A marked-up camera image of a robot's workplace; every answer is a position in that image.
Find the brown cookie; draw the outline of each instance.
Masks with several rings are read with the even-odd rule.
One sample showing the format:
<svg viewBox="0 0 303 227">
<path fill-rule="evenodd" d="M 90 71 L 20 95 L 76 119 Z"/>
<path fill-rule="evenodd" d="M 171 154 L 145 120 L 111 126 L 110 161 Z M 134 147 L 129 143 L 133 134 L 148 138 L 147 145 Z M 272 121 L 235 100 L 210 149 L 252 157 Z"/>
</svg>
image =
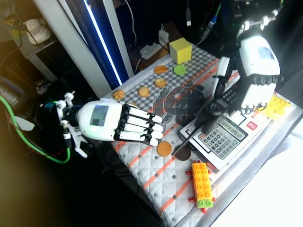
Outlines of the brown cookie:
<svg viewBox="0 0 303 227">
<path fill-rule="evenodd" d="M 159 65 L 154 69 L 156 74 L 164 73 L 167 71 L 167 68 L 164 65 Z"/>
<path fill-rule="evenodd" d="M 179 159 L 180 161 L 186 161 L 190 158 L 191 156 L 191 150 L 188 146 L 184 145 L 181 150 L 175 154 L 176 158 Z"/>
<path fill-rule="evenodd" d="M 156 80 L 155 80 L 155 85 L 156 85 L 156 87 L 165 87 L 165 85 L 166 85 L 166 80 L 163 79 L 163 78 L 156 79 Z"/>
<path fill-rule="evenodd" d="M 170 143 L 166 141 L 159 143 L 157 146 L 157 152 L 161 156 L 166 157 L 171 153 L 171 151 L 172 151 L 172 146 Z"/>
<path fill-rule="evenodd" d="M 117 90 L 112 94 L 112 97 L 115 100 L 121 100 L 124 98 L 124 96 L 125 96 L 125 92 L 123 90 Z"/>
<path fill-rule="evenodd" d="M 141 87 L 139 88 L 138 90 L 138 94 L 141 96 L 141 97 L 147 97 L 149 96 L 150 94 L 150 91 L 147 87 Z"/>
</svg>

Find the orange cookie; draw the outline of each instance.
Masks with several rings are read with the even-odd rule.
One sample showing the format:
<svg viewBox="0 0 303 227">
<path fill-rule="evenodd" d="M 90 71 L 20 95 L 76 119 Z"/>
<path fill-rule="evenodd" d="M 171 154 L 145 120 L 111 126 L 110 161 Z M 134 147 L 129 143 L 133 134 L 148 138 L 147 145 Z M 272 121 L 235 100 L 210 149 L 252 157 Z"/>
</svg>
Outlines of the orange cookie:
<svg viewBox="0 0 303 227">
<path fill-rule="evenodd" d="M 160 73 L 163 73 L 163 72 L 166 72 L 167 71 L 167 68 L 164 66 L 164 65 L 159 65 L 157 66 L 155 69 L 154 69 L 154 72 L 156 74 L 160 74 Z"/>
<path fill-rule="evenodd" d="M 121 100 L 124 98 L 124 96 L 125 96 L 125 92 L 123 90 L 117 90 L 112 94 L 112 97 L 115 100 Z"/>
<path fill-rule="evenodd" d="M 159 143 L 159 145 L 157 146 L 157 152 L 161 156 L 166 157 L 171 153 L 171 151 L 172 151 L 171 144 L 166 141 Z"/>
<path fill-rule="evenodd" d="M 157 87 L 165 87 L 165 85 L 166 85 L 166 80 L 163 79 L 163 78 L 156 79 L 156 80 L 155 80 L 155 85 L 156 85 Z"/>
<path fill-rule="evenodd" d="M 138 94 L 141 96 L 141 97 L 147 97 L 149 96 L 150 94 L 150 91 L 147 87 L 141 87 L 139 88 L 138 90 Z"/>
</svg>

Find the orange lego block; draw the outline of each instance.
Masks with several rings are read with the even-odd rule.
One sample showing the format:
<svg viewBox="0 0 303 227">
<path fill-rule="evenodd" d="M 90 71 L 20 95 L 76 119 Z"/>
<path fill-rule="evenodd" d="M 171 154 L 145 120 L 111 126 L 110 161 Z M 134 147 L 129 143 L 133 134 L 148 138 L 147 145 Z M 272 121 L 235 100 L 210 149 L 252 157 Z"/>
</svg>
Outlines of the orange lego block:
<svg viewBox="0 0 303 227">
<path fill-rule="evenodd" d="M 192 171 L 196 200 L 213 199 L 206 163 L 193 163 Z"/>
</svg>

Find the power strip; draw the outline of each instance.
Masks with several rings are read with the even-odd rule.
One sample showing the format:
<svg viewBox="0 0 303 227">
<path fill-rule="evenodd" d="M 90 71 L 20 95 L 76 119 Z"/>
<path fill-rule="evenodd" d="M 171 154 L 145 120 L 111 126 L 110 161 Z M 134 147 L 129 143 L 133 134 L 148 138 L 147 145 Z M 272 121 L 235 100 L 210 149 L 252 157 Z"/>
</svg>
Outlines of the power strip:
<svg viewBox="0 0 303 227">
<path fill-rule="evenodd" d="M 160 30 L 159 31 L 159 43 L 162 46 L 165 46 L 166 44 L 168 44 L 168 42 L 169 42 L 169 34 L 165 31 Z M 143 47 L 140 50 L 142 58 L 144 58 L 146 60 L 150 59 L 156 52 L 158 52 L 162 48 L 162 46 L 160 44 L 153 43 L 151 46 L 146 45 L 145 47 Z"/>
</svg>

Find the led light strip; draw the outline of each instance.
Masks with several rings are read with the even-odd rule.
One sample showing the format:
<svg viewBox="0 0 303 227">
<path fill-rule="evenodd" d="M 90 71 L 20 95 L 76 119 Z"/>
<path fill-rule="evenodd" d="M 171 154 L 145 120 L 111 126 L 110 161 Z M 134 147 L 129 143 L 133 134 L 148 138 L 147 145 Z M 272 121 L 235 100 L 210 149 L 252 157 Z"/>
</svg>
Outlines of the led light strip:
<svg viewBox="0 0 303 227">
<path fill-rule="evenodd" d="M 101 31 L 100 31 L 100 29 L 99 29 L 99 27 L 98 27 L 98 24 L 97 24 L 97 22 L 96 22 L 95 16 L 94 16 L 93 12 L 91 11 L 91 8 L 88 6 L 86 0 L 83 0 L 83 1 L 84 1 L 84 4 L 85 4 L 85 6 L 86 6 L 87 11 L 89 12 L 90 19 L 92 20 L 92 22 L 93 22 L 93 24 L 94 24 L 94 27 L 95 27 L 95 29 L 96 29 L 96 31 L 97 31 L 97 34 L 98 34 L 98 36 L 99 36 L 99 39 L 100 39 L 102 45 L 103 45 L 103 48 L 104 48 L 105 53 L 106 53 L 106 55 L 107 55 L 107 57 L 108 57 L 108 59 L 109 59 L 109 62 L 110 62 L 111 66 L 112 66 L 112 68 L 113 68 L 113 70 L 114 70 L 114 73 L 115 73 L 115 75 L 116 75 L 116 77 L 117 77 L 117 80 L 118 80 L 118 82 L 119 82 L 119 85 L 122 85 L 122 82 L 121 82 L 121 80 L 120 80 L 120 77 L 119 77 L 119 75 L 118 75 L 118 72 L 117 72 L 117 70 L 116 70 L 116 68 L 115 68 L 115 65 L 114 65 L 114 63 L 113 63 L 112 57 L 111 57 L 110 54 L 109 54 L 109 51 L 108 51 L 107 46 L 106 46 L 106 44 L 105 44 L 105 42 L 104 42 L 103 36 L 102 36 L 102 34 L 101 34 Z"/>
</svg>

